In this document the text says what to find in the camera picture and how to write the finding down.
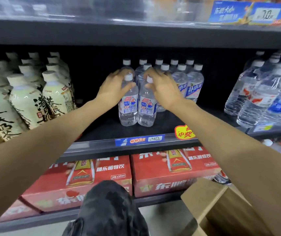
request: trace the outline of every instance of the bottle label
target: bottle label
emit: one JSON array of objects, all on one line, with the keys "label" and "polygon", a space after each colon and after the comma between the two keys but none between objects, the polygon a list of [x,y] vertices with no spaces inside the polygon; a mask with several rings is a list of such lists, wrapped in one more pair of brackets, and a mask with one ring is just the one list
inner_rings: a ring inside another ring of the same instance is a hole
[{"label": "bottle label", "polygon": [[185,95],[185,91],[186,91],[186,87],[187,87],[187,83],[184,83],[184,84],[178,84],[177,83],[177,86],[178,86],[180,92],[182,93],[182,95],[184,96]]},{"label": "bottle label", "polygon": [[268,108],[268,110],[275,113],[281,113],[281,99],[279,98],[275,99],[275,101]]},{"label": "bottle label", "polygon": [[139,113],[153,116],[157,110],[157,100],[139,97]]},{"label": "bottle label", "polygon": [[193,82],[189,82],[187,89],[186,89],[185,97],[186,98],[198,98],[202,85],[203,85],[203,82],[199,83],[199,84],[195,84],[195,85]]},{"label": "bottle label", "polygon": [[275,94],[266,94],[253,91],[253,93],[249,95],[249,100],[259,107],[269,107],[276,97],[277,95]]},{"label": "bottle label", "polygon": [[124,96],[119,102],[119,111],[122,114],[137,112],[138,94],[133,96]]},{"label": "bottle label", "polygon": [[240,90],[239,95],[249,96],[250,93],[253,91],[255,84],[251,83],[244,83],[242,89]]}]

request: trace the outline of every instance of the black pants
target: black pants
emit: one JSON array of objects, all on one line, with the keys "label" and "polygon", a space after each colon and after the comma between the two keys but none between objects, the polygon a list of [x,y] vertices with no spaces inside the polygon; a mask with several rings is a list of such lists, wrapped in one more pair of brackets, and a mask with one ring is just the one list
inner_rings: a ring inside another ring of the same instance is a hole
[{"label": "black pants", "polygon": [[149,236],[149,232],[129,193],[114,181],[102,181],[86,194],[78,218],[62,236]]}]

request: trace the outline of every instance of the blue label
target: blue label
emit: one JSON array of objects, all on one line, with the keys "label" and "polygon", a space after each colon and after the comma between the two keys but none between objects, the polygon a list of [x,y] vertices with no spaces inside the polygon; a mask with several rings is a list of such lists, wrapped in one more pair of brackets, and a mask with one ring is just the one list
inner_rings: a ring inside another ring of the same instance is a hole
[{"label": "blue label", "polygon": [[203,83],[196,84],[196,85],[193,85],[193,86],[188,86],[187,89],[186,89],[185,97],[190,96],[190,95],[194,94],[197,91],[200,91],[202,85],[203,85]]},{"label": "blue label", "polygon": [[254,2],[250,8],[249,24],[281,25],[281,3]]},{"label": "blue label", "polygon": [[281,113],[281,99],[280,98],[275,99],[275,101],[268,108],[268,110],[274,113]]},{"label": "blue label", "polygon": [[251,6],[249,1],[214,1],[212,12],[208,19],[211,23],[239,22]]},{"label": "blue label", "polygon": [[161,134],[161,135],[153,135],[153,136],[115,139],[115,146],[120,147],[120,146],[131,146],[131,145],[163,142],[164,136],[165,136],[164,134]]},{"label": "blue label", "polygon": [[179,85],[179,86],[178,86],[178,88],[179,88],[180,92],[182,92],[183,90],[185,90],[185,89],[186,89],[186,87],[187,87],[187,83],[185,83],[185,84],[181,84],[181,85]]}]

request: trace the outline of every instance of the cardboard box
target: cardboard box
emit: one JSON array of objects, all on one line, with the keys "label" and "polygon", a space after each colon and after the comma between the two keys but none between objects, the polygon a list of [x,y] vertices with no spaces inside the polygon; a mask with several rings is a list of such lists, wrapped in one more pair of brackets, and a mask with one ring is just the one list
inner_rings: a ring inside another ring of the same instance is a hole
[{"label": "cardboard box", "polygon": [[129,156],[53,164],[22,197],[43,211],[80,206],[86,193],[103,180],[114,180],[132,195]]},{"label": "cardboard box", "polygon": [[12,206],[0,217],[0,222],[35,216],[39,213],[16,200]]},{"label": "cardboard box", "polygon": [[273,235],[234,185],[199,178],[181,199],[194,216],[181,236]]},{"label": "cardboard box", "polygon": [[135,197],[186,189],[195,178],[213,176],[220,171],[202,147],[134,154],[131,160]]}]

